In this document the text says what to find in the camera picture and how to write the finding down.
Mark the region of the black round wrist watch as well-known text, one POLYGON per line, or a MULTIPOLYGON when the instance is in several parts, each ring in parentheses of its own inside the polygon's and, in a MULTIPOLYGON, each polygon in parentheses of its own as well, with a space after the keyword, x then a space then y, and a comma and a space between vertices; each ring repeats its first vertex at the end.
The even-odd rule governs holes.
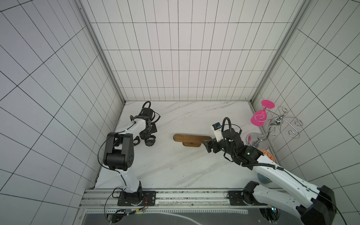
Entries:
POLYGON ((150 135, 148 138, 145 139, 146 146, 153 146, 156 141, 156 137, 154 135, 150 135))

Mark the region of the brown wooden watch stand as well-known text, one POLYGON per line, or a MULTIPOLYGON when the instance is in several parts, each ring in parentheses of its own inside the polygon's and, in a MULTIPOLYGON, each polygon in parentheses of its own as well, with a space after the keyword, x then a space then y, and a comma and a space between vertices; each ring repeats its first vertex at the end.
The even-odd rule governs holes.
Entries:
POLYGON ((210 136, 175 134, 173 140, 182 143, 186 147, 200 147, 205 141, 211 141, 212 138, 210 136))

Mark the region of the black rectangular smart watch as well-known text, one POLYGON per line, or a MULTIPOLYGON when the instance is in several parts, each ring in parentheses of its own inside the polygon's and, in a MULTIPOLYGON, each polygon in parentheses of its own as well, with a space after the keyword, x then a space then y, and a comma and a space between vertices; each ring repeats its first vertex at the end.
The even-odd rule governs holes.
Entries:
POLYGON ((141 142, 141 139, 139 136, 136 136, 135 139, 133 140, 133 145, 137 146, 139 143, 141 142))

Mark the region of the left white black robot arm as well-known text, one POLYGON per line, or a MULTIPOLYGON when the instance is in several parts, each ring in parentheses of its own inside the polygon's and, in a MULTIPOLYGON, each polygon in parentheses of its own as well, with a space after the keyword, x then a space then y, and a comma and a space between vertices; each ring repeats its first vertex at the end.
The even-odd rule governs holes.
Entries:
POLYGON ((131 169, 135 159, 134 147, 143 140, 146 146, 153 146, 157 132, 156 122, 161 118, 151 109, 151 102, 146 101, 140 113, 130 116, 130 124, 121 128, 120 131, 111 132, 107 135, 105 152, 102 165, 105 168, 116 171, 124 181, 122 195, 127 201, 140 202, 143 198, 141 182, 131 169))

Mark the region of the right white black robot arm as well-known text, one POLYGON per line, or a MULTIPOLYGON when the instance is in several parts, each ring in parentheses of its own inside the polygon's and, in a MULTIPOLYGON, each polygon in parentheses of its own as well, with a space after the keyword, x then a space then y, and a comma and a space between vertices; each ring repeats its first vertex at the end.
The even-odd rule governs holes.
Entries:
POLYGON ((305 225, 331 225, 337 213, 335 195, 332 189, 323 185, 317 187, 280 167, 255 147, 245 145, 240 134, 233 129, 222 132, 220 140, 204 141, 207 152, 223 151, 231 161, 246 167, 272 182, 285 192, 271 190, 260 183, 250 181, 241 193, 246 205, 262 203, 284 210, 305 225))

